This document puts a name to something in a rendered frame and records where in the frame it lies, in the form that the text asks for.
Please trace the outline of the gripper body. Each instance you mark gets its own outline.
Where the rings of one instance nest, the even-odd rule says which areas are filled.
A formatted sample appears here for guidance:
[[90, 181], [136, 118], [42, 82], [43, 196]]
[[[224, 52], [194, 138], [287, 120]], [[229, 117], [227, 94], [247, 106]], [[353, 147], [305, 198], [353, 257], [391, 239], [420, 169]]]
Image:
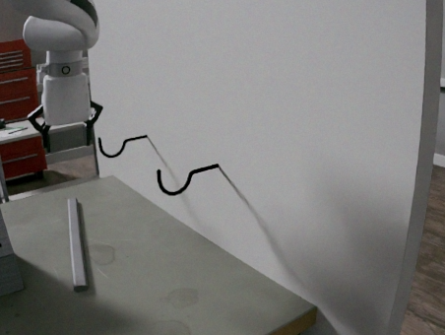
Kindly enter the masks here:
[[89, 120], [91, 107], [87, 76], [44, 77], [41, 105], [42, 119], [51, 127]]

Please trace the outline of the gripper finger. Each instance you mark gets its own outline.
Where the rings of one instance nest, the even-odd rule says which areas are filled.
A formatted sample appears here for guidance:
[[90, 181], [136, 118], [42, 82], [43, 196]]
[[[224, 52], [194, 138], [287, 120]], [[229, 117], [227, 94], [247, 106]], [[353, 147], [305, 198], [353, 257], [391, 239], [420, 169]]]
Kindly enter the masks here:
[[28, 116], [28, 121], [32, 125], [32, 127], [41, 134], [41, 143], [42, 143], [42, 149], [45, 149], [47, 154], [50, 154], [50, 140], [48, 131], [50, 130], [51, 126], [47, 126], [45, 122], [43, 121], [42, 125], [40, 126], [35, 120], [43, 114], [43, 105], [41, 105], [38, 109], [36, 109], [34, 112], [32, 112]]
[[90, 100], [91, 108], [93, 108], [95, 111], [91, 115], [90, 119], [83, 125], [83, 142], [84, 144], [89, 147], [90, 141], [92, 141], [92, 128], [94, 127], [94, 124], [98, 121], [98, 117], [100, 116], [103, 107], [93, 101]]

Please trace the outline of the white wall panel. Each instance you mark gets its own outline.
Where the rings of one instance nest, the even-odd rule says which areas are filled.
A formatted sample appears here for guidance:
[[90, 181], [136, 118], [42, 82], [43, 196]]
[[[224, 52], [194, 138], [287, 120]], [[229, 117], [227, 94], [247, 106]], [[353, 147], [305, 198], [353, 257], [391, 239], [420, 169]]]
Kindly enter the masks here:
[[[317, 306], [400, 335], [432, 175], [443, 0], [94, 0], [99, 177]], [[107, 158], [129, 138], [122, 154]], [[168, 191], [159, 189], [157, 169]]]

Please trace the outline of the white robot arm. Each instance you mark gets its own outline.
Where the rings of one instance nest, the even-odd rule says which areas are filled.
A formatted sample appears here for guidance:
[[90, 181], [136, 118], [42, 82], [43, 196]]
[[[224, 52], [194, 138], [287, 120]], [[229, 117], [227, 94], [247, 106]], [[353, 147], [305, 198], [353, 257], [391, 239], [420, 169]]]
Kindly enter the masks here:
[[46, 52], [45, 66], [36, 71], [37, 82], [43, 84], [43, 79], [47, 76], [67, 78], [81, 75], [82, 51], [93, 48], [99, 37], [99, 21], [94, 1], [8, 1], [16, 11], [30, 16], [23, 32], [26, 46], [33, 51]]

